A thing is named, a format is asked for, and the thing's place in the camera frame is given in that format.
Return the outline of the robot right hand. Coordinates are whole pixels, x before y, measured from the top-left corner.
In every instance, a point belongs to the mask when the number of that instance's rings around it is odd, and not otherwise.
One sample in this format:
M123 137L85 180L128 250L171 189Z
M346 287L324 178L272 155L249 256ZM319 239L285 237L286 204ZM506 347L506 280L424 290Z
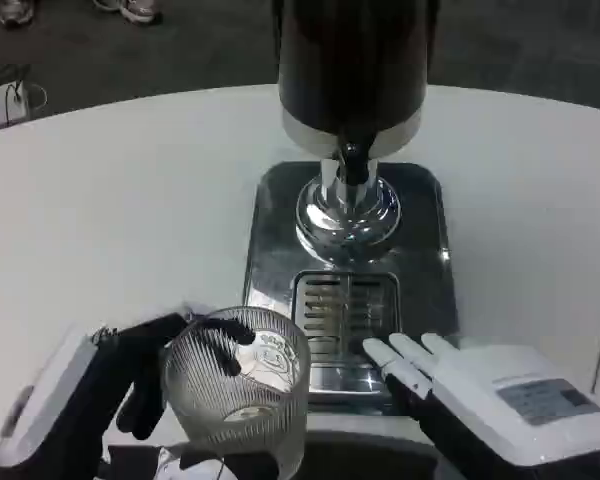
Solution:
M537 350L366 338L394 404L466 479L600 479L600 405Z

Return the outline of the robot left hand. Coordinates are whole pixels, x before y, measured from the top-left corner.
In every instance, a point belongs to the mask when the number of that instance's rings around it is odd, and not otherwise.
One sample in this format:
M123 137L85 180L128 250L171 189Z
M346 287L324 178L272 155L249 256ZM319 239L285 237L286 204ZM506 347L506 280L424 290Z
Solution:
M222 372L240 372L225 343L249 345L255 333L235 318L181 310L121 330L67 337L5 419L0 479L235 478L246 461L225 469L208 452L181 461L166 447L103 442L112 424L139 441L153 433L165 410L162 356L187 327L203 335Z

